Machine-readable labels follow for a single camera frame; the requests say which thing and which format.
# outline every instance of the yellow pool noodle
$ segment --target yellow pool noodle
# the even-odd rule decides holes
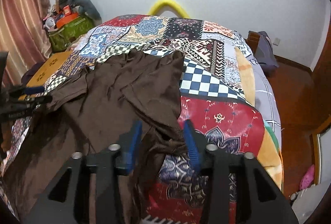
[[[186,11],[177,4],[174,0],[158,0],[150,9],[148,14],[150,16],[155,16],[162,7],[164,6],[170,6],[172,9],[174,9],[182,18],[189,19],[190,16],[186,13]]]

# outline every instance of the pink object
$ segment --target pink object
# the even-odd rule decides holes
[[[307,170],[306,174],[303,176],[300,182],[300,190],[307,189],[314,181],[314,174],[315,174],[315,165],[312,165]]]

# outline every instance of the checkered pattern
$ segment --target checkered pattern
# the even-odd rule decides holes
[[[44,83],[44,88],[47,89],[48,86],[52,83],[52,81],[57,77],[57,72],[55,72],[54,74],[52,74]]]
[[[185,58],[180,92],[210,97],[227,97],[245,101],[245,95],[238,89],[231,89],[196,62]]]
[[[57,86],[59,86],[62,82],[64,82],[67,79],[65,76],[58,76],[49,84],[47,89],[44,91],[44,95],[55,89]]]
[[[103,63],[108,60],[110,56],[114,55],[120,55],[122,53],[129,53],[129,51],[133,48],[136,48],[137,50],[140,50],[144,46],[143,43],[138,43],[137,45],[130,45],[130,46],[124,46],[124,45],[115,45],[112,47],[107,48],[105,54],[101,55],[97,62]]]
[[[187,222],[182,223],[180,221],[176,222],[171,220],[170,218],[164,218],[160,219],[158,217],[152,217],[151,215],[148,215],[144,219],[140,221],[141,224],[187,224]]]

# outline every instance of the brown shirt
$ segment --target brown shirt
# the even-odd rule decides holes
[[[177,123],[183,61],[179,51],[159,58],[133,49],[97,64],[93,71],[86,67],[52,91],[52,103],[33,117],[4,175],[20,218],[24,220],[73,152],[99,152],[141,120],[143,138],[130,186],[128,179],[119,182],[126,222],[130,217],[139,221],[165,154],[185,151]]]

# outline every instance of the gray cloth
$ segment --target gray cloth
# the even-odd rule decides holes
[[[259,32],[260,40],[255,52],[255,59],[266,75],[272,74],[278,67],[278,63],[273,54],[272,43],[266,32]]]
[[[78,8],[79,15],[86,13],[93,20],[101,20],[101,16],[91,0],[68,0],[67,5],[80,6]]]

